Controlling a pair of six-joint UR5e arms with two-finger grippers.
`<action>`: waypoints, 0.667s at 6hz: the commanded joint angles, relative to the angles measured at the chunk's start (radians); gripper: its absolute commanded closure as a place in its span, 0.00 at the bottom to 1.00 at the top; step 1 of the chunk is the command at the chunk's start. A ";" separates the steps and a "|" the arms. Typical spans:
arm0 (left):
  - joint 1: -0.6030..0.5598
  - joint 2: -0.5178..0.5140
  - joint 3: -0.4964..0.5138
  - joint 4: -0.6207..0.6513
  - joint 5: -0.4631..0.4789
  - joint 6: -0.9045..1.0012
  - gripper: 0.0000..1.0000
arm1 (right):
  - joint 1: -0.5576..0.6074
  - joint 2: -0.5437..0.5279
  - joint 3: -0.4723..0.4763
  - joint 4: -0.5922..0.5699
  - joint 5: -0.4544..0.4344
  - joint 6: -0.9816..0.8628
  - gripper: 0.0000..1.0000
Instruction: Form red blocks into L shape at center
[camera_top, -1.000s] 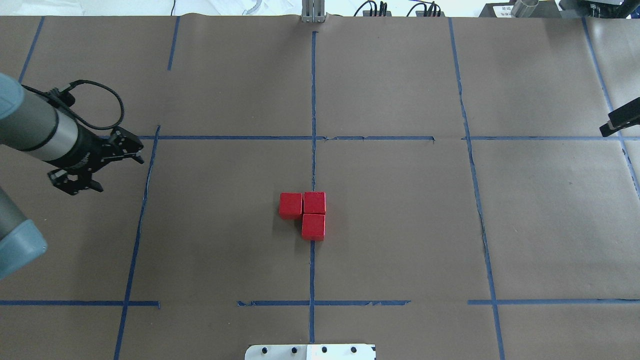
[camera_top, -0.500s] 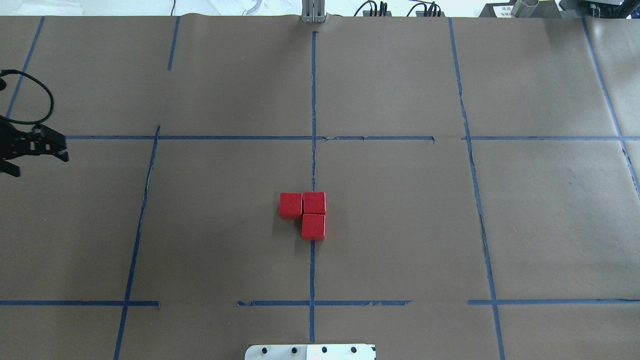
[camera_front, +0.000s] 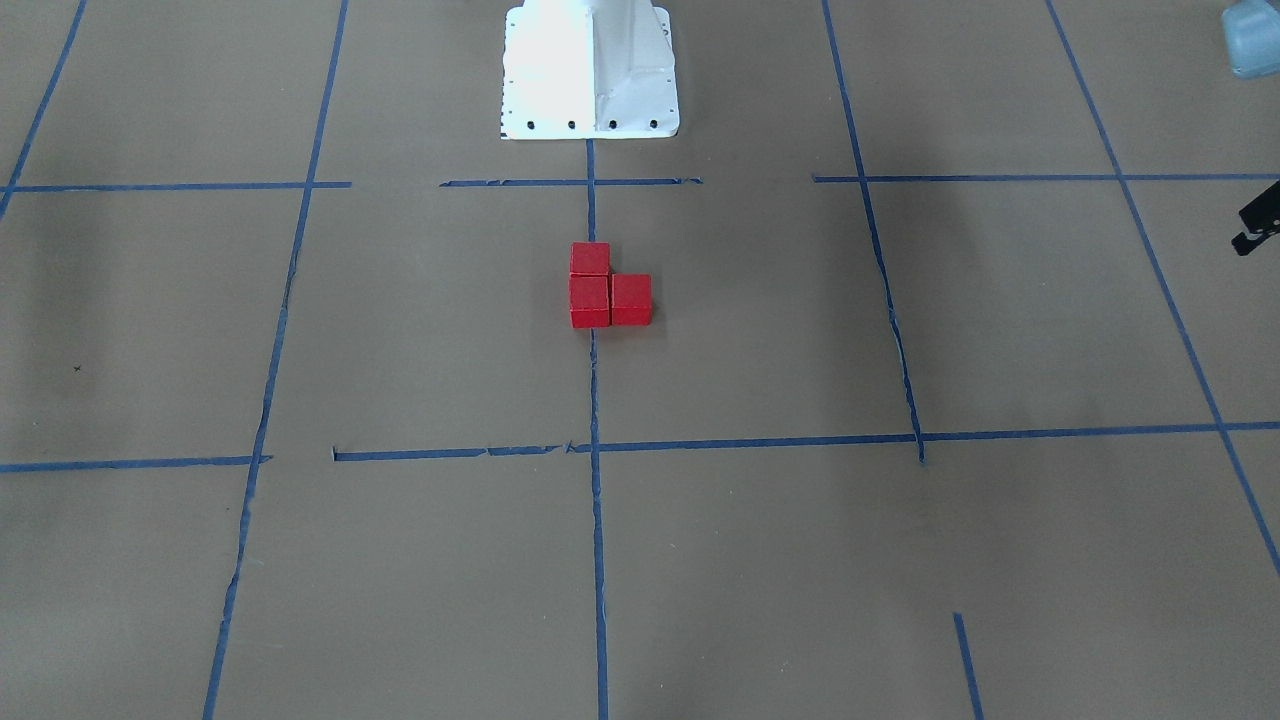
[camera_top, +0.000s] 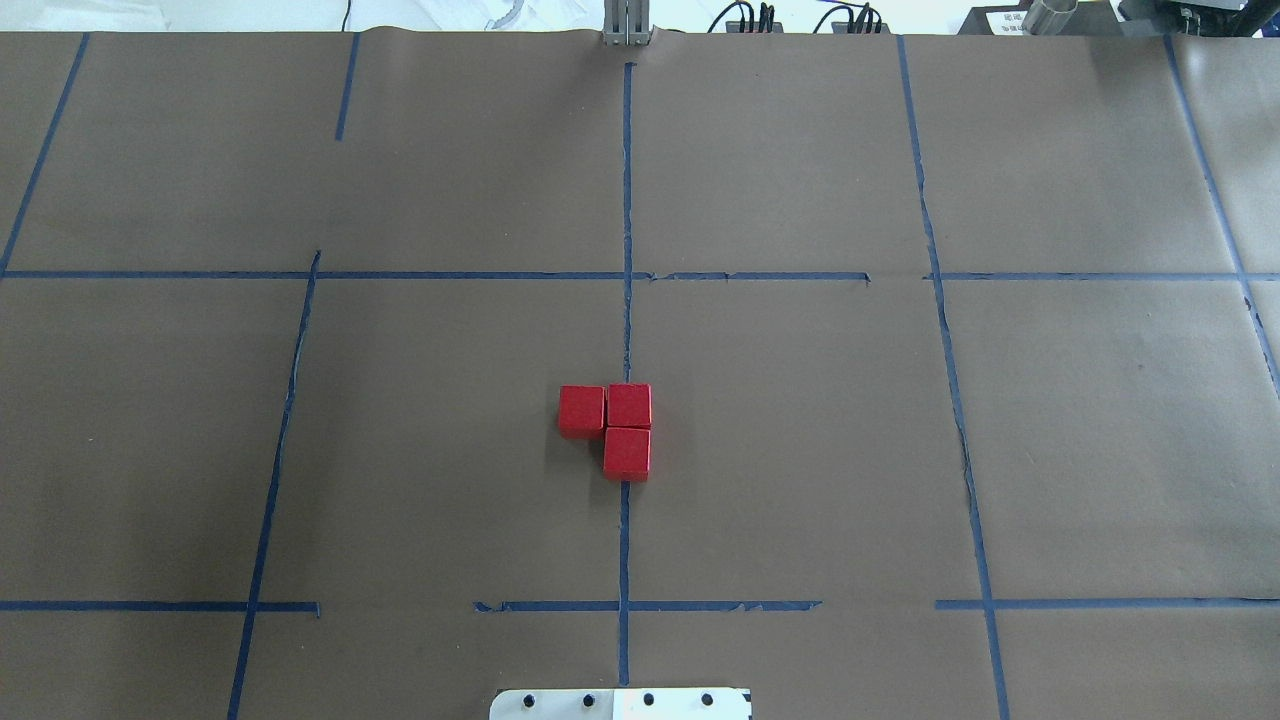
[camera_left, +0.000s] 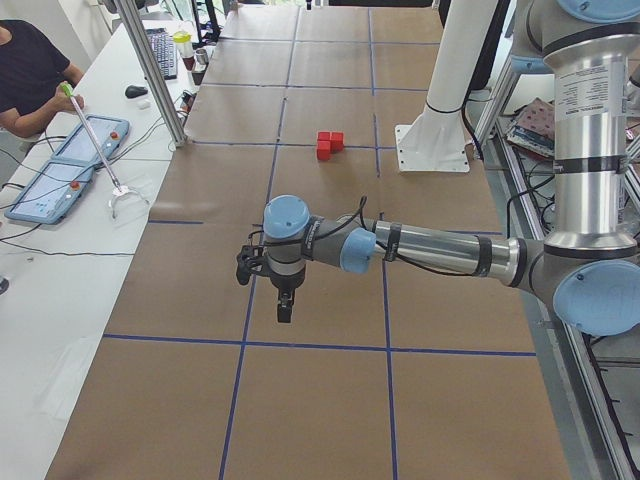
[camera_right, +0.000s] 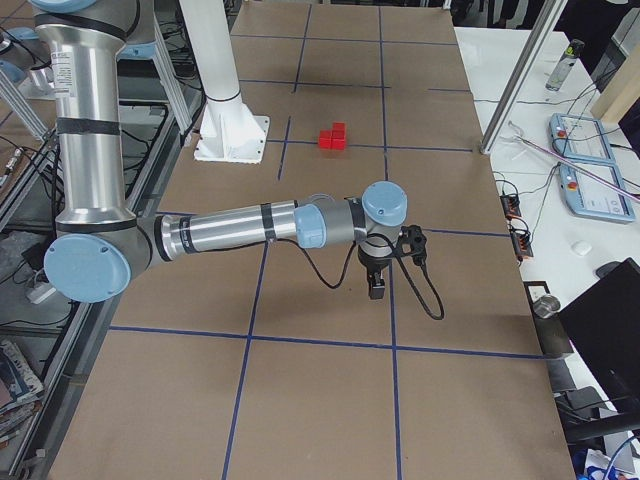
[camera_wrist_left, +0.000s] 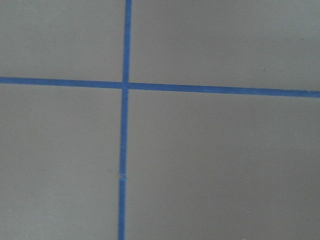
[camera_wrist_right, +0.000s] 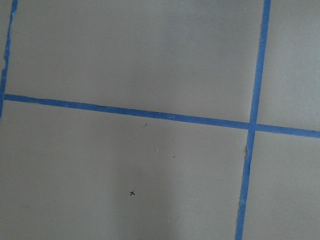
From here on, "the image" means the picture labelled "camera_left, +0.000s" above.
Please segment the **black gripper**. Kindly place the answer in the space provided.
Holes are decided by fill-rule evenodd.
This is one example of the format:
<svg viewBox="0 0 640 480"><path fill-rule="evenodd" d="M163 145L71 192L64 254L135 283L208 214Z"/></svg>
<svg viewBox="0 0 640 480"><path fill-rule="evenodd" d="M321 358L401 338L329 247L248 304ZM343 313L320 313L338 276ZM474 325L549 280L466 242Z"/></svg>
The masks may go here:
<svg viewBox="0 0 640 480"><path fill-rule="evenodd" d="M269 245L265 259L267 276L278 289L277 321L290 323L295 291L305 279L306 260L299 245Z"/></svg>

